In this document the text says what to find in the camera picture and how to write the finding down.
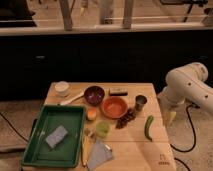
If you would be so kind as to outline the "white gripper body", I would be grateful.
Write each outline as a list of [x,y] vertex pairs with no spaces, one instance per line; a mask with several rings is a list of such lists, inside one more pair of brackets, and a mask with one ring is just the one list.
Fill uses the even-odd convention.
[[176,117],[176,107],[164,104],[162,107],[163,123],[169,126]]

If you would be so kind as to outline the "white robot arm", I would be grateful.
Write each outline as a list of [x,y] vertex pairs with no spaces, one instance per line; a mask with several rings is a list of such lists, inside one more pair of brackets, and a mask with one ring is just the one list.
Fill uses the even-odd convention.
[[213,114],[213,88],[205,84],[207,78],[208,70],[199,62],[172,69],[167,73],[166,86],[157,95],[165,126],[171,124],[176,116],[175,108],[186,99]]

